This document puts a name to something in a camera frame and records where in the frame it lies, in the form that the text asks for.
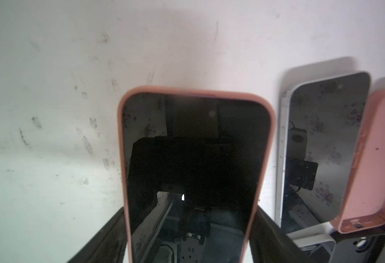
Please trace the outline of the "pink-edged phone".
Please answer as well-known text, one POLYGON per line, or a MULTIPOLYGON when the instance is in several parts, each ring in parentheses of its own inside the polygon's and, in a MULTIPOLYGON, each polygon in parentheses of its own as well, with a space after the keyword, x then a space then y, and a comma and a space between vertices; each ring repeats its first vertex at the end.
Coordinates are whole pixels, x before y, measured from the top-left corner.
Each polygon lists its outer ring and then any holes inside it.
POLYGON ((274 136, 262 97, 141 86, 118 108, 130 263, 241 263, 274 136))

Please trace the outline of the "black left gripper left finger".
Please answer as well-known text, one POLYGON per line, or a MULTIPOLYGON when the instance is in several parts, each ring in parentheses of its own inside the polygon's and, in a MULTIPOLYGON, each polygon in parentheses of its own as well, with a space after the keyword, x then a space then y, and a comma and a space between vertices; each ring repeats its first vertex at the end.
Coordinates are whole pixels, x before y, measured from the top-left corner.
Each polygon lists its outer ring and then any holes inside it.
POLYGON ((125 214, 121 208, 68 263, 122 263, 126 247, 125 214))

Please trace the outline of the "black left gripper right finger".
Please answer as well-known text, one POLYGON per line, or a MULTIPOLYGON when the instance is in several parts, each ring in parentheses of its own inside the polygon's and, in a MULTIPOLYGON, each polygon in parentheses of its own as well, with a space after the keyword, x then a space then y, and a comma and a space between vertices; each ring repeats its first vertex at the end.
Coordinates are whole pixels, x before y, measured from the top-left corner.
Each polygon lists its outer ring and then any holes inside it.
POLYGON ((255 263, 312 263, 278 225, 258 207, 250 233, 255 263))

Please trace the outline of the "pink phone case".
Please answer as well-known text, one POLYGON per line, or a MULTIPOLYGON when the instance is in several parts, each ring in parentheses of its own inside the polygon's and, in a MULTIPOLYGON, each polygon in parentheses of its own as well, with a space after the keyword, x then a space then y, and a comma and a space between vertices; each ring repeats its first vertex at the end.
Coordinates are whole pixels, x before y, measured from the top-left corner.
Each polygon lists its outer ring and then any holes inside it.
POLYGON ((331 224, 340 233, 385 224, 385 89, 367 100, 342 208, 331 224))

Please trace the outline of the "dark phone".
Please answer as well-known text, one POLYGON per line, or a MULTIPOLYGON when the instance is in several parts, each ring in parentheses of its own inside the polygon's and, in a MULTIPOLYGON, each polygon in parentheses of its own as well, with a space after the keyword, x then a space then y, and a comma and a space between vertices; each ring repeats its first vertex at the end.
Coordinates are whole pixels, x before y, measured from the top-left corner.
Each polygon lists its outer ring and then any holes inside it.
POLYGON ((371 86, 367 72, 307 81, 281 99, 275 222, 285 233, 340 212, 371 86))

